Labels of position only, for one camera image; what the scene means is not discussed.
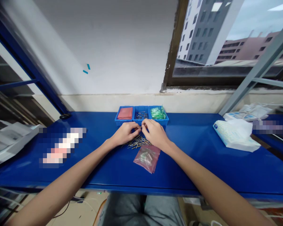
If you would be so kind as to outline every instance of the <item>sky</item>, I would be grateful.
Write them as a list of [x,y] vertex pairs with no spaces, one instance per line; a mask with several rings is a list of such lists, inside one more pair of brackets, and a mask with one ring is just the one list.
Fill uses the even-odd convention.
[[262,31],[262,37],[270,32],[281,31],[283,28],[283,10],[268,11],[283,4],[283,0],[244,0],[239,14],[227,36],[227,40],[257,37]]

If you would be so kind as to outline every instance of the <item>white tissue pack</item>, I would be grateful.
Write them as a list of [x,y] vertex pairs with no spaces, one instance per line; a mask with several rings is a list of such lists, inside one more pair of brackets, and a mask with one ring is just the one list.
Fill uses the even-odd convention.
[[252,123],[243,119],[218,120],[213,127],[227,148],[254,152],[261,146],[250,137]]

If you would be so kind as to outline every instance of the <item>blue storage tray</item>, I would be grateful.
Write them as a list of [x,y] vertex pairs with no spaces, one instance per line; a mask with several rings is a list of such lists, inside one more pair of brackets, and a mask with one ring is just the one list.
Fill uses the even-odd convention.
[[[117,119],[117,116],[119,115],[120,109],[121,108],[128,108],[128,107],[132,107],[132,117],[131,117],[131,119],[127,119],[127,120]],[[121,126],[124,122],[132,122],[133,121],[134,106],[120,106],[119,111],[117,112],[116,117],[115,117],[115,123],[116,123],[117,126]]]
[[136,119],[136,114],[138,114],[141,111],[145,111],[145,113],[148,114],[148,119],[151,119],[151,114],[148,106],[134,106],[133,121],[139,124],[140,126],[142,125],[141,123],[143,119]]
[[[151,109],[152,108],[156,108],[156,107],[159,107],[159,109],[161,110],[161,106],[149,106],[149,113],[150,113],[151,119],[153,119],[152,115],[151,115]],[[166,110],[164,112],[166,114],[166,118],[165,119],[153,119],[154,121],[158,122],[162,126],[166,126],[168,124],[168,121],[169,121],[169,117],[168,117],[168,115],[166,113]]]

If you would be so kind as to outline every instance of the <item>leg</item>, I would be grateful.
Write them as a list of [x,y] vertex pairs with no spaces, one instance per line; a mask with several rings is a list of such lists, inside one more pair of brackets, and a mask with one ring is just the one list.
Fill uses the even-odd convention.
[[177,197],[147,196],[145,214],[149,225],[186,225]]
[[111,193],[98,226],[147,225],[142,216],[139,195]]

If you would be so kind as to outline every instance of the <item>blue workbench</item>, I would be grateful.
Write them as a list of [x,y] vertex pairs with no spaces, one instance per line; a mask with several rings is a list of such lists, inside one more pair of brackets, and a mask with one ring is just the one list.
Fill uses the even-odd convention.
[[[117,130],[113,112],[73,112],[38,134],[15,157],[0,165],[0,186],[47,186],[99,147]],[[170,140],[245,198],[283,201],[283,162],[263,147],[250,153],[226,148],[213,129],[218,114],[168,113]],[[63,128],[86,127],[86,138],[57,169],[39,168],[39,158],[63,136]],[[93,171],[82,188],[128,193],[197,196],[199,192],[180,167],[161,152],[154,174],[133,163],[138,150],[118,147]]]

